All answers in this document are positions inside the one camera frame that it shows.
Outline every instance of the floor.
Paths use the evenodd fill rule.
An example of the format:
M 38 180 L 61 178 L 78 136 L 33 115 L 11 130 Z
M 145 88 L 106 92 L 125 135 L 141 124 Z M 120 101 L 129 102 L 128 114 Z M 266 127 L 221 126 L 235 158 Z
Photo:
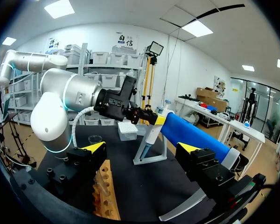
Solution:
M 204 126 L 199 124 L 197 127 L 202 129 L 214 138 L 218 138 L 222 129 L 221 126 L 205 128 Z M 26 149 L 28 155 L 32 157 L 32 161 L 35 160 L 37 162 L 36 168 L 38 168 L 40 162 L 46 154 L 46 149 L 43 147 L 40 140 L 33 134 L 30 126 L 16 125 L 16 128 L 20 134 L 22 142 L 24 142 L 24 148 Z M 4 128 L 4 136 L 5 146 L 10 148 L 11 150 L 10 155 L 14 156 L 14 158 L 17 159 L 17 148 L 11 135 L 10 127 L 8 125 L 6 125 Z M 233 146 L 235 144 L 240 145 L 240 142 L 237 139 L 233 139 L 231 141 L 231 145 Z M 251 139 L 245 151 L 242 151 L 241 147 L 239 147 L 239 150 L 242 153 L 242 155 L 244 155 L 247 158 L 250 158 L 256 145 L 257 142 Z M 275 168 L 276 147 L 277 145 L 272 143 L 270 140 L 266 139 L 265 144 L 263 144 L 258 156 L 256 157 L 254 163 L 250 166 L 246 174 L 253 177 L 257 173 L 261 173 L 266 176 L 266 183 L 275 183 L 278 177 L 278 172 Z M 175 153 L 175 147 L 170 142 L 168 142 L 168 148 L 173 153 Z M 263 202 L 265 197 L 268 195 L 269 190 L 264 189 L 261 191 L 261 193 L 262 195 L 258 194 L 257 197 L 253 200 L 253 202 L 247 205 L 248 214 L 244 217 L 243 220 L 246 220 Z

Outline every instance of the blue object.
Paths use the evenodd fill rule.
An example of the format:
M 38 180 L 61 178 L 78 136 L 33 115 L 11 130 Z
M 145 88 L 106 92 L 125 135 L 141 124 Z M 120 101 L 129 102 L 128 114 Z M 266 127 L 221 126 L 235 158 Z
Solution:
M 164 110 L 163 107 L 157 106 L 157 109 L 158 109 L 158 113 L 163 113 L 163 110 Z
M 140 156 L 140 160 L 143 160 L 145 158 L 145 156 L 146 156 L 146 154 L 149 151 L 151 146 L 152 146 L 151 144 L 146 143 L 145 148 L 144 148 L 144 150 L 142 152 L 142 155 Z
M 214 106 L 211 106 L 211 105 L 207 105 L 207 109 L 209 109 L 209 110 L 215 110 L 215 111 L 217 111 L 217 108 L 216 107 L 214 107 Z
M 182 142 L 198 148 L 209 148 L 216 153 L 216 159 L 221 163 L 229 152 L 229 148 L 214 139 L 204 131 L 169 113 L 161 133 L 176 147 Z

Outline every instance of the white box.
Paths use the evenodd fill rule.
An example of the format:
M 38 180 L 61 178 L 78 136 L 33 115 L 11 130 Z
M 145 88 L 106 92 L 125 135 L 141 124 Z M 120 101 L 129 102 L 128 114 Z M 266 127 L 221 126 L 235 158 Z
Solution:
M 16 107 L 21 107 L 27 103 L 27 96 L 15 97 Z
M 64 54 L 64 50 L 57 49 L 57 50 L 52 51 L 52 54 L 53 55 L 63 55 Z
M 19 82 L 17 84 L 14 84 L 14 91 L 15 92 L 22 91 L 24 89 L 25 89 L 24 82 Z
M 79 64 L 80 54 L 77 52 L 64 54 L 63 56 L 67 58 L 67 64 Z
M 93 63 L 94 64 L 106 64 L 107 58 L 109 56 L 108 52 L 93 52 Z
M 127 55 L 127 66 L 138 68 L 142 61 L 141 55 Z
M 101 74 L 102 86 L 107 88 L 115 88 L 117 76 L 118 75 Z
M 99 114 L 98 113 L 94 113 L 91 116 L 86 115 L 84 121 L 85 121 L 86 125 L 90 125 L 90 126 L 98 125 Z
M 137 139 L 138 129 L 135 125 L 128 122 L 118 122 L 118 134 L 121 141 Z
M 67 51 L 65 53 L 68 53 L 69 51 L 71 51 L 71 52 L 75 51 L 78 54 L 81 54 L 81 51 L 82 51 L 82 49 L 78 45 L 76 45 L 76 44 L 66 45 L 64 50 Z
M 119 75 L 119 86 L 122 87 L 123 82 L 125 81 L 126 75 Z
M 19 117 L 19 121 L 25 121 L 25 117 L 24 117 L 23 112 L 19 112 L 18 117 Z
M 25 90 L 31 90 L 31 80 L 25 80 L 24 81 L 24 89 Z
M 30 122 L 31 113 L 32 113 L 31 111 L 23 112 L 23 116 L 24 116 L 25 121 Z
M 111 53 L 111 64 L 114 65 L 123 65 L 125 61 L 126 54 L 121 53 Z
M 101 74 L 95 74 L 95 73 L 86 73 L 84 74 L 84 76 L 88 79 L 91 79 L 93 81 L 98 81 L 99 80 L 99 77 L 100 77 Z
M 10 98 L 8 106 L 14 106 L 14 98 Z
M 8 93 L 14 92 L 14 85 L 8 87 Z
M 104 116 L 100 116 L 99 119 L 101 121 L 102 126 L 112 126 L 112 125 L 114 125 L 114 122 L 115 122 L 114 119 L 106 118 Z

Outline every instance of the cable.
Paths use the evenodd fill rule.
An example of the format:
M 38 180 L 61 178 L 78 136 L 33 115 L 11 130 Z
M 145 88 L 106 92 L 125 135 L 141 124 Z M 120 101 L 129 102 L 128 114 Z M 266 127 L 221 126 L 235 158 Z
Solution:
M 13 160 L 13 158 L 10 159 L 10 158 L 9 158 L 9 155 L 5 154 L 5 153 L 2 151 L 2 149 L 0 149 L 0 151 L 3 153 L 3 155 L 4 155 L 5 158 L 9 159 L 9 160 L 10 160 L 11 162 L 13 162 L 14 164 L 17 164 L 17 165 L 23 166 L 23 167 L 31 167 L 30 165 L 26 165 L 26 164 L 24 164 L 24 163 L 20 164 L 20 163 L 15 162 L 15 161 Z
M 162 96 L 162 99 L 161 99 L 161 103 L 163 101 L 163 105 L 164 105 L 164 102 L 165 102 L 165 92 L 166 92 L 166 84 L 167 84 L 167 78 L 168 78 L 168 69 L 169 69 L 169 66 L 171 64 L 171 60 L 173 58 L 173 54 L 175 52 L 175 48 L 176 48 L 176 44 L 177 44 L 177 40 L 178 40 L 178 36 L 179 36 L 179 30 L 178 29 L 178 32 L 177 32 L 177 38 L 176 38 L 176 41 L 175 41 L 175 45 L 174 45 L 174 49 L 173 49 L 173 52 L 172 52 L 172 55 L 171 55 L 171 58 L 169 60 L 169 41 L 170 41 L 170 36 L 168 35 L 168 66 L 167 66 L 167 72 L 166 72 L 166 79 L 165 79 L 165 85 L 164 85 L 164 91 L 163 91 L 163 96 Z
M 179 117 L 181 116 L 181 112 L 182 112 L 182 110 L 183 110 L 183 107 L 185 106 L 185 103 L 186 103 L 186 99 L 184 100 L 184 102 L 183 102 L 183 105 L 182 105 L 182 108 L 181 108 L 181 110 L 179 111 Z
M 90 106 L 90 107 L 87 107 L 85 108 L 84 110 L 80 111 L 77 116 L 75 117 L 74 121 L 73 121 L 73 126 L 71 128 L 71 135 L 72 135 L 72 138 L 73 138 L 73 144 L 74 144 L 74 147 L 78 147 L 77 145 L 77 141 L 76 141 L 76 126 L 77 126 L 77 123 L 80 119 L 80 117 L 83 115 L 83 114 L 86 114 L 88 112 L 91 112 L 91 111 L 94 111 L 93 110 L 93 106 Z

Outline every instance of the white wall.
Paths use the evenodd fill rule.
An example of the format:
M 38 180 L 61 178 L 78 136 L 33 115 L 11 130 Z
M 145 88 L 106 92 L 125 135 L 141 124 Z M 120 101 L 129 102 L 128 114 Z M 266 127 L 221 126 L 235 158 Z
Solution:
M 236 74 L 236 73 L 231 73 L 231 77 L 232 78 L 240 78 L 240 79 L 249 80 L 249 81 L 252 81 L 252 82 L 268 85 L 268 86 L 271 86 L 271 87 L 273 87 L 277 90 L 280 90 L 280 84 L 276 83 L 272 80 L 263 79 L 263 78 L 259 78 L 259 77 L 254 77 L 254 76 L 243 75 L 243 74 Z
M 151 103 L 153 108 L 161 103 L 166 81 L 168 50 L 170 60 L 175 43 L 176 48 L 168 69 L 165 98 L 173 102 L 174 98 L 179 95 L 191 94 L 192 97 L 195 97 L 197 87 L 213 87 L 214 75 L 225 80 L 226 94 L 224 98 L 228 98 L 230 73 L 227 69 L 197 48 L 183 41 L 176 41 L 174 37 L 170 37 L 168 41 L 168 35 L 147 28 L 106 23 L 79 25 L 55 30 L 33 38 L 17 50 L 43 53 L 47 40 L 54 37 L 60 42 L 59 48 L 61 49 L 67 44 L 82 46 L 82 43 L 85 42 L 88 43 L 88 49 L 93 51 L 111 52 L 112 46 L 117 40 L 116 32 L 138 35 L 137 51 L 140 53 L 152 41 L 164 46 L 161 56 L 158 57 L 154 74 Z

